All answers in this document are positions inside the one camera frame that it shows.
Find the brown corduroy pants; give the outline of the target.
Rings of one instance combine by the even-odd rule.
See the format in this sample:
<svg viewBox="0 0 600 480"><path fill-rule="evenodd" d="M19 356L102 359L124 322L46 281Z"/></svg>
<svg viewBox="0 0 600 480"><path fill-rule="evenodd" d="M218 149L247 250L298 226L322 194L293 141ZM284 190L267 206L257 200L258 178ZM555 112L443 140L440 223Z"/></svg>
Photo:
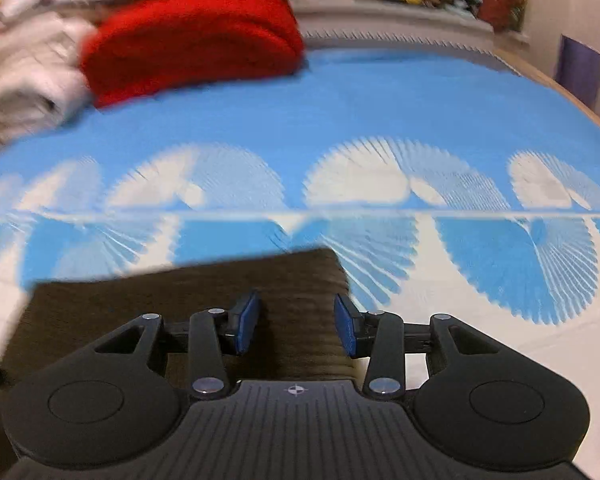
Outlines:
<svg viewBox="0 0 600 480"><path fill-rule="evenodd" d="M318 248L114 280L39 282L3 353L7 382L13 385L144 313L185 322L198 311L233 307L252 290L266 318L248 356L226 359L230 378L355 378L334 322L334 299L349 291L346 274L332 250Z"/></svg>

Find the blue white patterned bedsheet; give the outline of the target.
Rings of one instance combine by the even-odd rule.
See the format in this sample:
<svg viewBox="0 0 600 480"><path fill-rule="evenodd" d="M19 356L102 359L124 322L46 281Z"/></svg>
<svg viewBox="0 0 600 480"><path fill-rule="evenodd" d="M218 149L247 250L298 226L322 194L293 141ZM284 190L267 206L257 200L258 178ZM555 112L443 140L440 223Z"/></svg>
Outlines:
<svg viewBox="0 0 600 480"><path fill-rule="evenodd" d="M83 112L0 155L0 349L32 286L325 247L367 311L448 312L563 374L600 479L600 126L457 58L317 51L296 76Z"/></svg>

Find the red folded garment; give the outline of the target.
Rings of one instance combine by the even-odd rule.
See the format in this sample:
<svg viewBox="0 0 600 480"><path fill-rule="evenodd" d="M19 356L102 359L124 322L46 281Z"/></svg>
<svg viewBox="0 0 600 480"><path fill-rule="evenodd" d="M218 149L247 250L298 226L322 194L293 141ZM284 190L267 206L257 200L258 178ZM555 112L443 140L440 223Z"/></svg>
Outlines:
<svg viewBox="0 0 600 480"><path fill-rule="evenodd" d="M304 43L287 0L142 0L110 15L81 49L94 104L162 90L287 76Z"/></svg>

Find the purple rolled mat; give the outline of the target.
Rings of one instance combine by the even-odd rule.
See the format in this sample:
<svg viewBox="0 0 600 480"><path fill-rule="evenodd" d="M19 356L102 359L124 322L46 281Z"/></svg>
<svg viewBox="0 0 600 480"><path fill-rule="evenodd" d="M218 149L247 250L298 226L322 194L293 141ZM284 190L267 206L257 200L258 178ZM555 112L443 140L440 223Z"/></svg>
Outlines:
<svg viewBox="0 0 600 480"><path fill-rule="evenodd" d="M589 108L600 91L600 52L562 35L555 81Z"/></svg>

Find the white folded clothes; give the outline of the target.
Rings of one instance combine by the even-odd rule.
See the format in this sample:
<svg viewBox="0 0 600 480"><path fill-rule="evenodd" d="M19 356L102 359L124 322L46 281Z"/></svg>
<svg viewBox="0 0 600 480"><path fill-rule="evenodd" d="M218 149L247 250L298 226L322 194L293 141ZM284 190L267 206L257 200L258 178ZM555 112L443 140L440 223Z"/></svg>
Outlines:
<svg viewBox="0 0 600 480"><path fill-rule="evenodd" d="M0 140L55 128L90 102L80 70L85 41L132 0L2 0Z"/></svg>

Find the wooden bed frame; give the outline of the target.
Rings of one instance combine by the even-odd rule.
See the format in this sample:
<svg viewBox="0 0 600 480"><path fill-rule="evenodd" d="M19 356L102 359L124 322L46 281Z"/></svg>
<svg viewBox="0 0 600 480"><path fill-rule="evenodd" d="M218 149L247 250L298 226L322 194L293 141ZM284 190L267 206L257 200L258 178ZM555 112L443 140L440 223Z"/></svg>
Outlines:
<svg viewBox="0 0 600 480"><path fill-rule="evenodd" d="M503 62L506 62L511 68L514 68L518 73L521 73L522 76L560 93L565 99L567 99L573 105L575 105L582 113L588 116L591 122L594 122L594 124L597 127L600 127L600 116L598 116L595 112L588 108L572 93L570 93L568 90L566 90L556 81L554 81L554 79L545 75L536 67L523 60L520 56L513 54L512 52L508 52L502 49L495 49L494 54Z"/></svg>

